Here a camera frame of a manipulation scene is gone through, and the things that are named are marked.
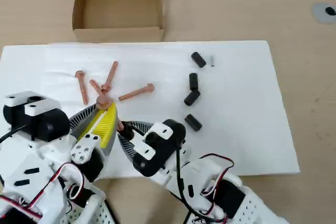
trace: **cable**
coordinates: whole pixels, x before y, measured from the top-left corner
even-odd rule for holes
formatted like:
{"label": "cable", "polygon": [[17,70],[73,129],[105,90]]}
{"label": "cable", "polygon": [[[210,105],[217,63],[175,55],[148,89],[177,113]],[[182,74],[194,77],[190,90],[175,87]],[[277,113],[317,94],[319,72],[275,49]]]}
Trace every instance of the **cable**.
{"label": "cable", "polygon": [[37,218],[37,219],[42,218],[42,215],[37,214],[37,213],[31,211],[30,209],[27,209],[27,208],[21,206],[18,202],[14,201],[14,200],[12,200],[12,199],[4,196],[4,195],[0,195],[0,199],[6,201],[9,205],[16,208],[17,210],[24,213],[25,215],[27,215],[30,218]]}
{"label": "cable", "polygon": [[62,173],[64,167],[66,165],[72,165],[76,168],[76,170],[80,173],[81,175],[81,182],[80,182],[80,186],[79,189],[77,191],[77,193],[73,196],[73,197],[69,197],[70,199],[76,199],[78,197],[78,195],[80,194],[80,192],[82,191],[83,187],[84,187],[84,175],[83,173],[79,170],[79,168],[72,164],[72,163],[64,163],[62,164],[58,170],[54,173],[54,175],[51,177],[51,179],[49,180],[49,182],[44,186],[44,188],[35,196],[35,198],[29,203],[28,208],[34,206],[34,204],[39,200],[39,198],[41,197],[41,195],[43,194],[44,190],[47,188],[47,186],[53,182],[55,179],[58,178],[58,176]]}
{"label": "cable", "polygon": [[230,162],[232,163],[232,165],[231,165],[231,166],[228,166],[228,167],[221,173],[221,175],[220,175],[220,176],[217,178],[217,180],[216,180],[215,186],[213,186],[212,189],[211,189],[210,191],[208,191],[208,192],[204,192],[204,193],[205,193],[204,196],[211,195],[211,194],[214,192],[214,196],[213,196],[212,204],[211,204],[209,210],[208,210],[204,215],[208,215],[208,214],[210,214],[211,211],[214,209],[214,207],[215,207],[215,197],[216,197],[217,192],[218,192],[218,189],[219,189],[219,182],[223,179],[223,177],[224,177],[224,175],[227,173],[227,171],[228,171],[230,168],[234,167],[234,165],[235,165],[235,162],[234,162],[232,159],[230,159],[230,158],[228,158],[228,157],[224,157],[224,156],[218,155],[218,154],[215,154],[215,153],[209,153],[209,154],[206,154],[206,155],[200,157],[200,159],[205,158],[205,157],[209,157],[209,156],[215,156],[215,157],[219,157],[219,158],[225,159],[225,160],[227,160],[227,161],[230,161]]}
{"label": "cable", "polygon": [[181,183],[183,183],[182,178],[181,178],[181,167],[180,167],[180,146],[177,144],[177,150],[176,150],[176,174],[177,174],[177,187],[179,188],[178,192],[181,195],[181,201],[185,205],[185,207],[196,217],[199,217],[201,219],[204,219],[205,221],[208,222],[215,222],[215,223],[221,223],[224,221],[225,218],[223,219],[214,219],[210,218],[208,216],[199,214],[197,211],[195,211],[186,201],[184,194],[183,194],[183,189]]}
{"label": "cable", "polygon": [[7,138],[9,138],[10,136],[14,135],[16,132],[22,130],[23,128],[27,127],[29,124],[25,124],[23,126],[20,126],[19,128],[16,128],[16,129],[12,129],[10,132],[8,132],[7,134],[3,135],[1,138],[0,138],[0,144],[5,141]]}
{"label": "cable", "polygon": [[224,220],[223,220],[223,224],[226,224],[226,222],[227,222],[228,219],[229,219],[229,218],[228,218],[228,216],[226,215],[225,218],[224,218]]}
{"label": "cable", "polygon": [[69,204],[69,206],[70,206],[70,210],[67,211],[67,212],[65,213],[66,215],[67,215],[68,213],[70,213],[70,212],[72,211],[72,209],[73,209],[73,206],[72,206],[70,200],[67,200],[67,201],[68,201],[68,204]]}

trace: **red wire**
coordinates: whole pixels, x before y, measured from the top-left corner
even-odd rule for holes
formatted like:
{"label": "red wire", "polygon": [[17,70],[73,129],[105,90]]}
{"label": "red wire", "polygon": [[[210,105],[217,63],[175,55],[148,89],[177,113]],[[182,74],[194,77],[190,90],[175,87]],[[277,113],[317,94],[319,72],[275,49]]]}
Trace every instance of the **red wire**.
{"label": "red wire", "polygon": [[[227,167],[227,168],[221,173],[221,175],[219,176],[219,180],[218,180],[217,184],[215,185],[215,186],[216,186],[215,191],[214,191],[214,198],[215,198],[216,195],[217,195],[218,189],[219,189],[219,182],[223,179],[223,177],[224,177],[224,175],[227,173],[227,171],[228,171],[230,168],[234,167],[235,162],[234,162],[231,158],[224,157],[224,156],[221,156],[221,155],[218,155],[218,154],[215,154],[215,153],[209,153],[209,154],[206,154],[206,155],[200,157],[200,159],[201,159],[201,158],[205,158],[205,157],[209,157],[209,156],[220,157],[220,158],[225,159],[225,160],[227,160],[227,161],[230,161],[230,162],[232,163],[232,165],[229,166],[229,167]],[[211,204],[211,206],[210,206],[210,208],[209,208],[209,210],[205,213],[205,215],[209,215],[209,214],[211,213],[211,211],[214,209],[214,207],[215,207],[215,202],[213,201],[212,204]],[[227,219],[228,219],[228,218],[227,218],[227,216],[226,216],[226,217],[224,218],[223,224],[225,224],[225,223],[227,222]]]}
{"label": "red wire", "polygon": [[13,205],[15,205],[17,208],[21,209],[23,212],[28,212],[29,214],[33,215],[35,218],[38,218],[38,219],[41,219],[42,218],[42,215],[40,214],[37,214],[33,211],[31,211],[30,209],[26,209],[24,208],[23,206],[21,206],[18,202],[4,196],[4,195],[0,195],[0,198],[3,199],[4,201],[6,202],[10,202],[12,203]]}
{"label": "red wire", "polygon": [[[54,175],[50,178],[49,182],[42,188],[42,190],[35,196],[35,198],[29,203],[29,205],[27,206],[27,208],[31,207],[40,197],[41,195],[44,193],[44,190],[46,189],[46,187],[55,180],[55,178],[58,176],[58,174],[60,173],[61,171],[61,168],[63,166],[65,166],[66,164],[71,164],[73,165],[72,163],[70,162],[67,162],[67,163],[64,163],[62,164],[58,170],[54,173]],[[83,186],[84,186],[84,176],[82,174],[82,177],[83,177],[83,185],[81,185],[81,188],[79,190],[82,190],[83,189]]]}
{"label": "red wire", "polygon": [[223,220],[223,224],[226,224],[227,220],[228,220],[228,216],[225,216],[225,218]]}

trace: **black wire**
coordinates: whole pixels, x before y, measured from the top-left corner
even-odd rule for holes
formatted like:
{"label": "black wire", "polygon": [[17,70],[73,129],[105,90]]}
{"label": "black wire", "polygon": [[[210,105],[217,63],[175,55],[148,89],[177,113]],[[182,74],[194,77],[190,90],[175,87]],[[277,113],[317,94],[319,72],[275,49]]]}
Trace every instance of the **black wire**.
{"label": "black wire", "polygon": [[199,214],[196,210],[194,210],[189,204],[188,202],[186,201],[185,197],[184,197],[184,194],[183,194],[183,189],[182,189],[182,186],[181,183],[183,183],[182,179],[181,179],[181,167],[180,167],[180,147],[179,145],[177,145],[177,150],[176,150],[176,174],[177,174],[177,187],[179,188],[178,192],[180,193],[181,195],[181,201],[182,203],[186,206],[186,208],[196,217],[199,217],[207,222],[215,222],[215,223],[221,223],[224,221],[224,218],[223,219],[214,219],[214,218],[210,218],[208,216],[205,216],[205,215],[201,215]]}
{"label": "black wire", "polygon": [[2,143],[3,141],[5,141],[7,138],[9,138],[10,136],[14,135],[16,132],[22,130],[23,128],[27,127],[29,124],[25,124],[23,126],[20,126],[19,128],[16,129],[12,129],[10,132],[8,132],[7,134],[3,135],[0,138],[0,143]]}
{"label": "black wire", "polygon": [[65,213],[66,215],[72,211],[72,204],[69,200],[68,200],[68,204],[70,206],[70,210]]}

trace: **black cylinder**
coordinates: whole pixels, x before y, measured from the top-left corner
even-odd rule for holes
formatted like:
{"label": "black cylinder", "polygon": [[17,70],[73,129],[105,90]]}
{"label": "black cylinder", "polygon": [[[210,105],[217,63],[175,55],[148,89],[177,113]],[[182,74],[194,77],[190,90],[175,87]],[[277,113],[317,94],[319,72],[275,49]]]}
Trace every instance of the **black cylinder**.
{"label": "black cylinder", "polygon": [[188,106],[191,106],[200,95],[201,93],[198,90],[191,91],[190,94],[187,96],[187,98],[184,99],[184,103]]}
{"label": "black cylinder", "polygon": [[202,128],[201,123],[191,114],[187,115],[184,120],[194,131],[199,131]]}
{"label": "black cylinder", "polygon": [[194,60],[194,62],[200,67],[204,67],[206,65],[206,61],[202,58],[202,56],[198,52],[194,52],[191,55],[191,58]]}
{"label": "black cylinder", "polygon": [[189,74],[189,88],[191,91],[198,90],[198,77],[196,73]]}

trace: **white paper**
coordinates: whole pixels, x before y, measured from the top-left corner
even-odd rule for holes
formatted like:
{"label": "white paper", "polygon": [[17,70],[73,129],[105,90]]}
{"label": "white paper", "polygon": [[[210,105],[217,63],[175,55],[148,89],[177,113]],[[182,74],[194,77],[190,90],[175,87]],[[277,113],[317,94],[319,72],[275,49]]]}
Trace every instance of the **white paper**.
{"label": "white paper", "polygon": [[[208,62],[214,56],[215,67],[207,64],[200,69],[190,58],[194,51]],[[299,172],[265,41],[49,45],[41,92],[60,101],[62,109],[72,116],[84,108],[75,72],[83,70],[87,74],[93,104],[97,94],[89,80],[103,84],[115,60],[119,66],[110,96],[121,120],[154,123],[174,119],[185,124],[184,118],[192,114],[203,124],[199,132],[185,124],[192,158],[206,153],[228,156],[235,161],[232,172],[237,175]],[[188,107],[183,100],[190,92],[191,72],[198,73],[202,95]],[[147,83],[155,85],[153,93],[118,100],[120,95]],[[139,176],[118,141],[104,176]]]}

